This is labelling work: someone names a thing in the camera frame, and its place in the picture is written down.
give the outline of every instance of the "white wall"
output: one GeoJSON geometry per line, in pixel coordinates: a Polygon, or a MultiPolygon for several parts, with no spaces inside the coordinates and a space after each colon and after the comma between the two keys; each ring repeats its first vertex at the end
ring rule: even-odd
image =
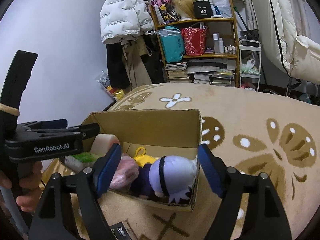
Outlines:
{"type": "Polygon", "coordinates": [[[17,50],[39,54],[18,122],[80,124],[112,99],[95,77],[106,70],[100,36],[104,0],[14,0],[0,22],[0,88],[17,50]]]}

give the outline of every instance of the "brown flower pattern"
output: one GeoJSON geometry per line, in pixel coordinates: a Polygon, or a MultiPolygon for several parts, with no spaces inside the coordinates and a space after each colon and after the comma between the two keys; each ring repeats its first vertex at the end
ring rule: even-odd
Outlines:
{"type": "MultiPolygon", "coordinates": [[[[294,167],[303,168],[311,167],[316,162],[316,145],[311,134],[302,126],[296,123],[286,125],[280,135],[280,126],[277,120],[273,118],[267,119],[266,127],[269,138],[273,144],[273,148],[269,149],[265,143],[257,138],[247,135],[236,135],[233,143],[240,149],[251,152],[261,152],[261,155],[242,161],[235,166],[243,174],[257,176],[260,172],[269,175],[275,189],[282,202],[285,201],[286,187],[292,187],[292,200],[295,197],[296,188],[295,181],[303,183],[307,180],[307,175],[297,175],[293,172],[291,177],[291,185],[286,185],[285,169],[279,165],[287,158],[288,163],[294,167]]],[[[248,204],[248,196],[244,196],[238,215],[238,224],[243,223],[244,210],[248,204]]]]}
{"type": "Polygon", "coordinates": [[[151,94],[152,92],[144,92],[140,93],[137,96],[132,96],[127,100],[127,102],[129,102],[128,105],[117,106],[115,110],[133,109],[137,105],[143,103],[146,100],[146,98],[148,98],[151,94]]]}
{"type": "Polygon", "coordinates": [[[224,140],[225,131],[222,124],[213,117],[202,117],[202,142],[210,150],[218,147],[224,140]]]}

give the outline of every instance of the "white puffer jacket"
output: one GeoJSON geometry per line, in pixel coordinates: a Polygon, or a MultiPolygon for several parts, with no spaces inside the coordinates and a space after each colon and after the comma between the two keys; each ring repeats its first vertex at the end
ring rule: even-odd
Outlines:
{"type": "Polygon", "coordinates": [[[106,0],[100,12],[101,37],[104,44],[135,41],[154,24],[143,0],[106,0]]]}

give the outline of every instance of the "beige rug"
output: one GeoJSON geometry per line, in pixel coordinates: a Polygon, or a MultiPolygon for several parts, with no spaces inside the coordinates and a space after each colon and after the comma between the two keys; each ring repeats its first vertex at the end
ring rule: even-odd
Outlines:
{"type": "MultiPolygon", "coordinates": [[[[237,88],[166,83],[139,87],[110,111],[163,108],[199,109],[203,142],[227,166],[246,174],[268,173],[284,204],[293,239],[301,233],[320,205],[318,106],[237,88]]],[[[56,169],[64,171],[53,163],[49,173],[56,169]]],[[[139,240],[201,240],[220,201],[202,171],[192,212],[145,206],[112,192],[99,200],[108,223],[127,220],[139,240]]],[[[240,235],[246,204],[244,196],[233,239],[240,235]]],[[[79,229],[88,239],[81,222],[79,229]]]]}

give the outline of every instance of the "mannequin head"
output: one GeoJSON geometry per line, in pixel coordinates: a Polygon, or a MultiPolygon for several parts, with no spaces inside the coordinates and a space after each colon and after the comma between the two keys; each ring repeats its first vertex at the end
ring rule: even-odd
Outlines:
{"type": "Polygon", "coordinates": [[[180,20],[195,19],[194,1],[195,0],[173,0],[175,11],[180,15],[180,20]]]}

